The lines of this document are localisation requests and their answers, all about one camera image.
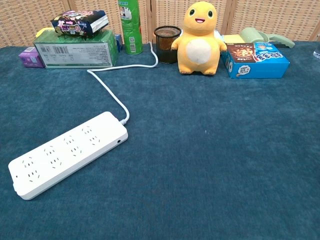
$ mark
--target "black mesh cup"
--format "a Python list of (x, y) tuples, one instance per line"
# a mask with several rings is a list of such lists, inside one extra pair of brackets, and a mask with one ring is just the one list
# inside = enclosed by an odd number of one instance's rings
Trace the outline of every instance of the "black mesh cup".
[(180, 34), (181, 29), (176, 26), (160, 26), (154, 30), (156, 55), (160, 63), (173, 64), (178, 61), (177, 50), (171, 50), (171, 45)]

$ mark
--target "plush toy arm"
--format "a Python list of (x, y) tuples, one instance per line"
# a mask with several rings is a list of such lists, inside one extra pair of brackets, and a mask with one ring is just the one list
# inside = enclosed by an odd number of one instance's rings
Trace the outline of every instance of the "plush toy arm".
[(222, 52), (227, 51), (227, 45), (221, 39), (216, 38), (215, 40), (218, 42), (218, 44), (220, 46), (220, 51), (222, 51)]
[(176, 40), (174, 40), (171, 45), (171, 50), (177, 50), (179, 47), (180, 41), (181, 41), (181, 37), (178, 37)]

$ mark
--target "plush toy foot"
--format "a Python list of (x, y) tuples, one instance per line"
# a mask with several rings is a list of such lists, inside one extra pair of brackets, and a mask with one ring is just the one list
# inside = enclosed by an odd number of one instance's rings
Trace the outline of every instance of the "plush toy foot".
[(216, 69), (208, 69), (207, 71), (203, 71), (202, 74), (204, 75), (215, 75), (216, 74)]
[(194, 72), (190, 68), (182, 65), (179, 65), (179, 71), (181, 74), (192, 74)]

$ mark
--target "white cable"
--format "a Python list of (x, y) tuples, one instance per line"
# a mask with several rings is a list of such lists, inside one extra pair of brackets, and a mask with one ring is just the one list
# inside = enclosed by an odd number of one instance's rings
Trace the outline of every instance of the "white cable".
[(95, 77), (95, 79), (98, 80), (98, 82), (109, 92), (109, 94), (114, 98), (114, 100), (124, 109), (126, 113), (125, 119), (122, 119), (120, 123), (122, 125), (125, 125), (127, 121), (130, 118), (130, 113), (127, 109), (127, 107), (116, 97), (116, 95), (110, 90), (110, 88), (105, 85), (105, 83), (94, 73), (94, 72), (103, 72), (103, 71), (110, 71), (110, 70), (116, 70), (116, 69), (128, 69), (128, 68), (154, 68), (158, 65), (158, 57), (154, 52), (154, 49), (152, 47), (152, 43), (149, 41), (150, 44), (150, 50), (152, 55), (155, 58), (155, 63), (153, 65), (142, 65), (142, 64), (132, 64), (132, 65), (125, 65), (125, 66), (114, 66), (114, 67), (107, 67), (107, 68), (100, 68), (100, 69), (88, 69), (87, 72), (90, 73), (92, 76)]

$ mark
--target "purple box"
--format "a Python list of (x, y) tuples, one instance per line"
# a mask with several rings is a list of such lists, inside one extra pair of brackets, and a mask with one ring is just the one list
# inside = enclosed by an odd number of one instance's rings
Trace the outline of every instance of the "purple box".
[(26, 68), (44, 68), (44, 64), (39, 56), (37, 49), (33, 46), (28, 47), (19, 57)]

